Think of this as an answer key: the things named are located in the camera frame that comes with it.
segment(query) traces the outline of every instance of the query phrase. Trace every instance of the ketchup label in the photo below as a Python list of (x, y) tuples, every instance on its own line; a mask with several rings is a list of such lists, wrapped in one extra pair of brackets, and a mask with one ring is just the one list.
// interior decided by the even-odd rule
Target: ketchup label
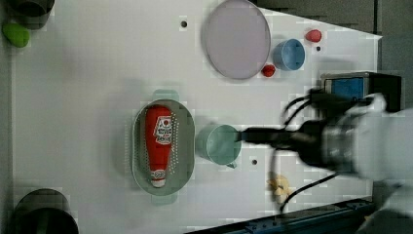
[(156, 142), (160, 144), (170, 144), (172, 142), (172, 123), (170, 116), (158, 117), (154, 136), (156, 138)]
[(165, 178), (166, 175), (167, 175), (167, 172), (165, 172), (165, 170), (157, 170), (155, 172), (151, 172), (151, 177), (153, 179)]

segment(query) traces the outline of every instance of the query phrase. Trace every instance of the round plate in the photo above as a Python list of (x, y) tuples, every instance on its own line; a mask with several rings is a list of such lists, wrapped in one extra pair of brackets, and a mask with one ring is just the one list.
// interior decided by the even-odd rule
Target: round plate
[(219, 5), (206, 26), (206, 52), (224, 76), (246, 79), (264, 67), (271, 36), (262, 13), (246, 0)]

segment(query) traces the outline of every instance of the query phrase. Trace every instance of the bottle cap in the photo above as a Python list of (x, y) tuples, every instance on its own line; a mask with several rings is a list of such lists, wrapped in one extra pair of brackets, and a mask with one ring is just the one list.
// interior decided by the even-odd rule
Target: bottle cap
[(152, 180), (152, 185), (154, 185), (154, 187), (163, 187), (165, 185), (165, 179)]

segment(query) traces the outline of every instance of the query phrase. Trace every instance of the green object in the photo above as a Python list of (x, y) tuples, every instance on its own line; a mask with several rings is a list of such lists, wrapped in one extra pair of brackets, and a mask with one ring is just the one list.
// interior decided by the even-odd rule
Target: green object
[(238, 131), (232, 126), (208, 125), (196, 137), (196, 150), (213, 163), (236, 168), (234, 161), (242, 146), (240, 141), (236, 141), (237, 135)]
[(14, 46), (23, 48), (30, 40), (30, 33), (18, 23), (6, 23), (3, 25), (3, 34)]

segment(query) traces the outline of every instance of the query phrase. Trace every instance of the red ball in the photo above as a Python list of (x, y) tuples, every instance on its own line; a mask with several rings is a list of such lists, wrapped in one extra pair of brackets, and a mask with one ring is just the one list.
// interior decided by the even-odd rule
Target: red ball
[(319, 30), (311, 30), (306, 34), (306, 39), (311, 42), (319, 42), (321, 40), (321, 32)]
[(272, 77), (276, 72), (276, 68), (272, 64), (267, 64), (262, 68), (261, 72), (265, 77)]

